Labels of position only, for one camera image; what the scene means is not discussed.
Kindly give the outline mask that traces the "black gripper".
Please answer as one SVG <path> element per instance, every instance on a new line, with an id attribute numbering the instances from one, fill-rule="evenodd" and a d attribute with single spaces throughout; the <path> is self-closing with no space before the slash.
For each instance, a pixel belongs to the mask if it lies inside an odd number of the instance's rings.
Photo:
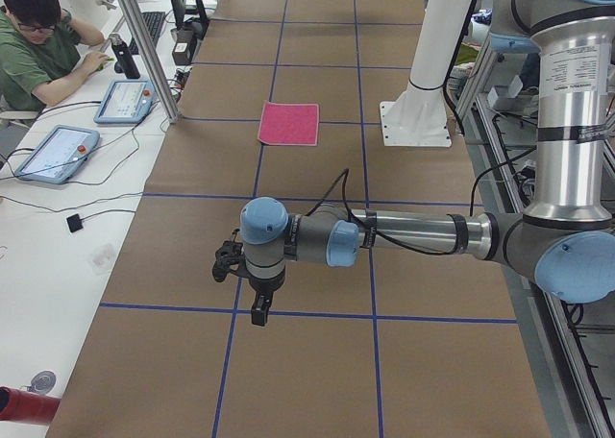
<path id="1" fill-rule="evenodd" d="M 280 289 L 285 281 L 285 270 L 282 270 L 273 278 L 259 278 L 254 275 L 249 277 L 249 284 L 256 292 L 251 307 L 251 322 L 255 326 L 265 326 L 268 321 L 270 310 L 270 296 Z"/>

